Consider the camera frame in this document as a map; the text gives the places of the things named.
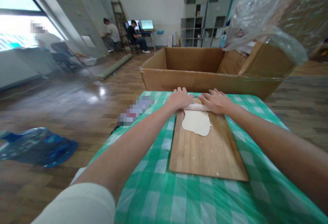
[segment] window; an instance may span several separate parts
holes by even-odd
[[[0,51],[37,45],[33,26],[64,39],[34,0],[0,0]]]

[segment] white shirt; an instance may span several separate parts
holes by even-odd
[[[31,224],[113,224],[115,201],[108,189],[94,183],[62,191]]]
[[[37,34],[34,38],[35,40],[41,40],[51,53],[57,53],[53,48],[51,48],[51,44],[61,42],[61,39],[56,35],[45,32]]]
[[[107,32],[110,33],[110,38],[114,42],[121,41],[119,30],[113,23],[106,25],[106,27],[107,27]]]

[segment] rolled mat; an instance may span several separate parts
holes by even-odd
[[[104,71],[102,74],[97,75],[98,80],[104,80],[108,76],[110,76],[113,72],[115,72],[119,67],[121,67],[124,63],[126,63],[128,60],[132,58],[132,54],[127,54],[122,59],[120,59],[117,63],[115,63],[113,66],[108,68],[106,71]]]

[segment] bamboo board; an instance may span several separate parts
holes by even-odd
[[[249,181],[245,166],[224,115],[209,112],[212,124],[203,137],[182,128],[184,111],[178,110],[169,170],[237,181]]]

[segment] table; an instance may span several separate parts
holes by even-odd
[[[159,109],[170,94],[143,92],[142,95],[154,96],[155,103],[134,124]],[[231,94],[228,97],[251,113],[288,129],[259,98]],[[169,172],[175,117],[176,114],[169,118],[127,180],[115,223],[327,223],[327,217],[229,117],[227,121],[249,183]],[[91,162],[134,124],[119,127]]]

